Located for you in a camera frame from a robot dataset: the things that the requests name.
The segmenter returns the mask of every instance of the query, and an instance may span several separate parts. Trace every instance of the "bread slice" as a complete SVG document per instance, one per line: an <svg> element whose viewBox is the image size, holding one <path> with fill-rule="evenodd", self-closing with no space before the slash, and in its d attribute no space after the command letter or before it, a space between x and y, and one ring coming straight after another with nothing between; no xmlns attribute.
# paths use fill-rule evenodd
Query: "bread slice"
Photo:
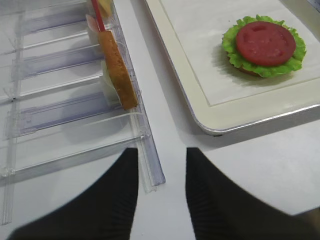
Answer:
<svg viewBox="0 0 320 240"><path fill-rule="evenodd" d="M99 32L98 41L105 56L109 76L123 108L128 110L136 107L138 105L137 96L112 32Z"/></svg>
<svg viewBox="0 0 320 240"><path fill-rule="evenodd" d="M255 77L260 77L262 78L258 73L255 73L254 71L248 71L248 70L245 70L243 67L235 67L236 69L238 69L240 72L244 73L244 74L249 74L249 75L252 75L252 76L255 76Z"/></svg>

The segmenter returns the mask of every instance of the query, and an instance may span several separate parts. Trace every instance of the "white surface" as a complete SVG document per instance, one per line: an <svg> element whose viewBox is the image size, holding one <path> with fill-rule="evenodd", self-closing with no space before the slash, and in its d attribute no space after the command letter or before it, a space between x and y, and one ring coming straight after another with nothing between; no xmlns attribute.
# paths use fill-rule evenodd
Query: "white surface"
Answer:
<svg viewBox="0 0 320 240"><path fill-rule="evenodd" d="M223 137L205 135L190 116L143 1L115 3L167 180L157 192L139 189L132 240L195 239L185 195L186 147L199 147L240 186L289 214L320 205L320 121L280 131L319 112ZM13 223L1 227L0 239L69 202L116 158L17 183Z"/></svg>
<svg viewBox="0 0 320 240"><path fill-rule="evenodd" d="M309 81L320 76L317 58L320 55L320 42L279 0L260 0L259 2L256 0L161 0L161 2L211 106ZM287 26L297 29L309 50L303 60L303 69L293 74L264 80L234 71L221 45L223 34L232 25L236 25L238 19L245 16L255 17L256 14L269 16L274 20L285 20Z"/></svg>

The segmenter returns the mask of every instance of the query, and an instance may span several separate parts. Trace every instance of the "tomato slice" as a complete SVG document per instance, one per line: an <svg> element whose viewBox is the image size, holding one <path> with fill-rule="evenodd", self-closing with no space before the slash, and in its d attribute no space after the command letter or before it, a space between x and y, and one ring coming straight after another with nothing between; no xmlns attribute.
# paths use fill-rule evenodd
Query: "tomato slice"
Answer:
<svg viewBox="0 0 320 240"><path fill-rule="evenodd" d="M260 66L278 66L296 50L296 41L284 27L266 21L248 23L236 36L236 47L249 62Z"/></svg>

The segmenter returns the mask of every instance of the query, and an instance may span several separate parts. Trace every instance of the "green lettuce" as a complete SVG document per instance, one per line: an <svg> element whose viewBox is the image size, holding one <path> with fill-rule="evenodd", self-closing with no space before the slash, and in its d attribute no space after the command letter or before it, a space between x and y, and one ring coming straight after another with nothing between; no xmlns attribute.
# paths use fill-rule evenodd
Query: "green lettuce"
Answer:
<svg viewBox="0 0 320 240"><path fill-rule="evenodd" d="M236 36L239 30L245 25L256 21L278 24L288 29L289 32L292 34L296 43L296 49L293 53L293 56L286 63L279 66L260 66L247 61L237 51ZM229 28L229 30L223 35L222 38L222 46L224 50L227 52L229 61L233 66L235 66L236 68L242 67L243 69L250 72L254 72L263 78L270 78L282 74L288 74L291 71L297 71L302 68L302 61L307 52L306 44L304 40L297 34L297 30L292 27L286 26L284 24L285 21L275 21L269 16L256 15L256 17L245 16L243 19L239 19L238 21L236 21L236 23L237 25L234 25L233 27Z"/></svg>

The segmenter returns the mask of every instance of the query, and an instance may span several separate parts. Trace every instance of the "white table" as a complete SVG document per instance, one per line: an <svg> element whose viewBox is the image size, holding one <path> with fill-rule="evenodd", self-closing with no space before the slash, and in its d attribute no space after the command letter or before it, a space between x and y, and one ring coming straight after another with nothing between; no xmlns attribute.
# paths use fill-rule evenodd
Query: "white table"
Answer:
<svg viewBox="0 0 320 240"><path fill-rule="evenodd" d="M320 121L299 125L319 112L205 135L189 113L144 1L115 4L167 181L149 194L140 187L132 240L195 239L185 194L187 147L200 148L238 185L283 212L295 215L320 205ZM79 195L117 157L17 183L13 222L1 227L0 239Z"/></svg>

